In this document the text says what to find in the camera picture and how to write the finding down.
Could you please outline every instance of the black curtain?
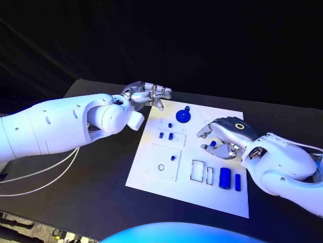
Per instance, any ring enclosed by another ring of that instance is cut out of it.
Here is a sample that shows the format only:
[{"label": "black curtain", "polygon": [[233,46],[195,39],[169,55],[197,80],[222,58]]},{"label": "black curtain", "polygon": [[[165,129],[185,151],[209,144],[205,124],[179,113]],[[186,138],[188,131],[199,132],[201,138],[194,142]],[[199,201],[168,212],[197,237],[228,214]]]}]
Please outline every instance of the black curtain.
[{"label": "black curtain", "polygon": [[323,2],[0,1],[0,98],[80,78],[323,109]]}]

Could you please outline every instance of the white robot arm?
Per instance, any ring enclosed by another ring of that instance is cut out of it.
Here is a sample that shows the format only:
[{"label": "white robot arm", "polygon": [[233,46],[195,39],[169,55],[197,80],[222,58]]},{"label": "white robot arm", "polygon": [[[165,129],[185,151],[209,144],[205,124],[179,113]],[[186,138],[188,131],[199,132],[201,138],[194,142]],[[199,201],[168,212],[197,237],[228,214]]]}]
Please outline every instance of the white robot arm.
[{"label": "white robot arm", "polygon": [[[260,137],[237,117],[215,119],[198,137],[207,138],[212,132],[224,144],[218,147],[204,144],[202,149],[222,159],[241,156],[241,165],[258,187],[323,217],[323,150],[273,133]],[[307,153],[302,147],[313,148],[322,154]]]},{"label": "white robot arm", "polygon": [[0,118],[0,164],[31,155],[61,153],[117,134],[139,130],[145,105],[163,109],[172,90],[135,82],[120,95],[96,94],[50,100]]}]

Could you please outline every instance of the black table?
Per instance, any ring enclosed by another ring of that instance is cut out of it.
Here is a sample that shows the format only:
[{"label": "black table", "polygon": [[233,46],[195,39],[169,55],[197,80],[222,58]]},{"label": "black table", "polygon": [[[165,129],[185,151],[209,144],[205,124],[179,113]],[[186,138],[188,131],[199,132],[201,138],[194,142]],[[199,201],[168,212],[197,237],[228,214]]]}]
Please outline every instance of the black table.
[{"label": "black table", "polygon": [[[122,88],[122,85],[78,80],[67,97],[119,94]],[[323,110],[181,92],[173,92],[172,100],[243,111],[244,120],[260,134],[273,132],[323,148]],[[150,108],[143,109],[146,118],[149,111]],[[250,219],[126,187],[143,129],[145,125],[137,132],[126,127],[117,135],[84,146],[61,179],[32,194],[0,198],[0,211],[96,239],[142,224],[176,221],[211,225],[270,242],[323,242],[323,219],[292,201],[264,193],[250,175]],[[44,169],[67,154],[21,159],[9,178]],[[3,184],[0,194],[42,186],[68,163],[32,178]]]}]

